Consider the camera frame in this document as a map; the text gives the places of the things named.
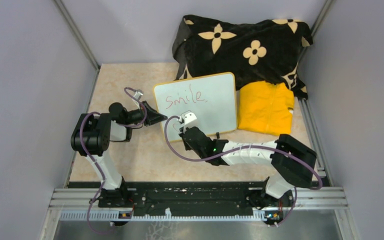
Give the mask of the whiteboard with yellow rim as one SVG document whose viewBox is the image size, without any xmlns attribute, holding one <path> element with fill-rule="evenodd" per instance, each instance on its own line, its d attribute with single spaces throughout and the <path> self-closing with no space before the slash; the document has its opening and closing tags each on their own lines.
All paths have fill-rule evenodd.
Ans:
<svg viewBox="0 0 384 240">
<path fill-rule="evenodd" d="M 176 80 L 153 87 L 156 108 L 167 117 L 191 111 L 207 135 L 237 129 L 237 93 L 231 72 Z"/>
</svg>

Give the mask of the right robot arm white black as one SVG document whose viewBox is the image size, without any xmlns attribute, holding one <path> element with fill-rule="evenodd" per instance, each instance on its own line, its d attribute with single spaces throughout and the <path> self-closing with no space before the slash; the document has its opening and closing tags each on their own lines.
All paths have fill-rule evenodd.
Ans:
<svg viewBox="0 0 384 240">
<path fill-rule="evenodd" d="M 276 170 L 265 181 L 261 199 L 275 206 L 294 187 L 310 189 L 313 185 L 317 154 L 289 134 L 262 143 L 240 143 L 212 139 L 199 128 L 183 130 L 179 136 L 187 151 L 195 152 L 201 160 L 213 166 L 262 165 Z"/>
</svg>

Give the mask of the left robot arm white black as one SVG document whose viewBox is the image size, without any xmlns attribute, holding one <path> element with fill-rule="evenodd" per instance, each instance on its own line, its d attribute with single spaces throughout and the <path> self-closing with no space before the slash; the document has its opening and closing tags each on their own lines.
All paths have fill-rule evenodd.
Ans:
<svg viewBox="0 0 384 240">
<path fill-rule="evenodd" d="M 100 208 L 130 207 L 132 195 L 109 153 L 112 142 L 129 142 L 133 130 L 167 120 L 146 101 L 128 111 L 121 103 L 112 103 L 107 113 L 83 113 L 70 138 L 71 148 L 84 156 L 99 177 L 99 193 L 93 198 Z"/>
</svg>

